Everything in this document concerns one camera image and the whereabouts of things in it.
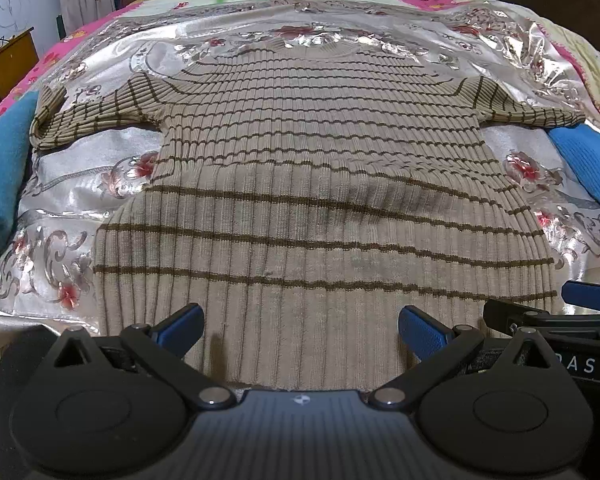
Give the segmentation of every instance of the sweater sleeve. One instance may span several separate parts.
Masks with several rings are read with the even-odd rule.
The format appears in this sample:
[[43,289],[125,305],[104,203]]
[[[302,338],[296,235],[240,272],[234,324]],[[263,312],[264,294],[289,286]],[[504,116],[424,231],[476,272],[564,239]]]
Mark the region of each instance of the sweater sleeve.
[[29,129],[31,144],[48,150],[81,137],[127,124],[159,123],[171,86],[146,73],[135,74],[124,86],[100,101],[77,104],[58,112],[66,98],[65,88],[44,87]]
[[481,113],[484,121],[528,124],[541,128],[574,126],[585,121],[579,110],[530,106],[512,98],[495,81],[484,77],[466,77],[456,80],[452,95],[463,98]]

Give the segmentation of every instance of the silver satin bedspread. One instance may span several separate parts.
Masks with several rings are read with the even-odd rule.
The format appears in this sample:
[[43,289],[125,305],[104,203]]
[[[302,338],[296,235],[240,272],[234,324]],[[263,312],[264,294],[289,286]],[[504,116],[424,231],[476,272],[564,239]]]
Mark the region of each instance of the silver satin bedspread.
[[[371,43],[453,76],[486,75],[529,104],[583,110],[600,129],[576,71],[538,25],[506,4],[472,2],[447,10],[386,8],[365,2],[241,2],[157,16],[119,17],[87,38],[36,86],[64,85],[63,108],[96,100],[134,72],[174,74],[209,54],[265,37],[289,48],[346,37]],[[600,205],[577,182],[542,130],[483,129],[488,145],[524,190],[555,250],[562,280],[600,282]],[[35,153],[12,243],[0,254],[0,346],[42,322],[79,323],[98,333],[92,283],[94,234],[148,182],[160,133],[148,126],[107,130],[64,150]],[[567,313],[583,309],[565,306]]]

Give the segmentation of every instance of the blue towel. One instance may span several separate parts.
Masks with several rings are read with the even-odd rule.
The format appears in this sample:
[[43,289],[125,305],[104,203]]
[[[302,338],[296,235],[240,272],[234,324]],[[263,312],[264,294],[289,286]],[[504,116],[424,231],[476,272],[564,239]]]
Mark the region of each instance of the blue towel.
[[0,117],[0,250],[13,229],[37,100],[38,92],[27,92]]
[[560,154],[580,183],[600,202],[600,134],[586,124],[549,131]]

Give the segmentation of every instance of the bed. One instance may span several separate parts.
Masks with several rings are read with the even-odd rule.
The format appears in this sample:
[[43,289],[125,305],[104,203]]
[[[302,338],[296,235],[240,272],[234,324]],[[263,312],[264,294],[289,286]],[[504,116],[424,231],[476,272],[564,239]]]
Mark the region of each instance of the bed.
[[[172,74],[211,52],[267,34],[289,44],[348,34],[450,76],[489,76],[528,104],[580,110],[600,131],[600,55],[583,38],[528,9],[494,0],[328,1],[357,9],[352,23],[325,24],[317,15],[288,23],[250,18],[276,0],[133,4],[53,47],[0,104],[0,114],[43,85],[67,88],[66,109],[99,99],[133,73]],[[383,6],[409,9],[412,19],[399,30],[383,29],[376,25]],[[240,21],[239,13],[246,18]],[[230,26],[223,21],[227,17]],[[600,283],[600,205],[544,131],[489,124],[481,133],[532,207],[559,280]],[[139,124],[34,153],[16,231],[0,254],[0,347],[34,324],[55,332],[74,324],[94,335],[102,332],[93,284],[94,234],[147,186],[159,149],[160,132]],[[562,311],[586,310],[566,304]],[[190,359],[210,371],[201,354]]]

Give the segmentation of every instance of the sweater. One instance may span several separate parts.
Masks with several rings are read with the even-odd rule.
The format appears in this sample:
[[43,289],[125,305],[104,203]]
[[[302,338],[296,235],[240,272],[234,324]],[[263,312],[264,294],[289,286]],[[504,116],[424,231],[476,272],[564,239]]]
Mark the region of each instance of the sweater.
[[253,43],[58,114],[62,99],[42,92],[35,146],[139,121],[164,133],[149,186],[96,234],[102,329],[196,301],[187,362],[217,380],[371,389],[408,364],[405,304],[449,326],[477,325],[488,298],[554,306],[542,229],[479,124],[577,110],[347,41]]

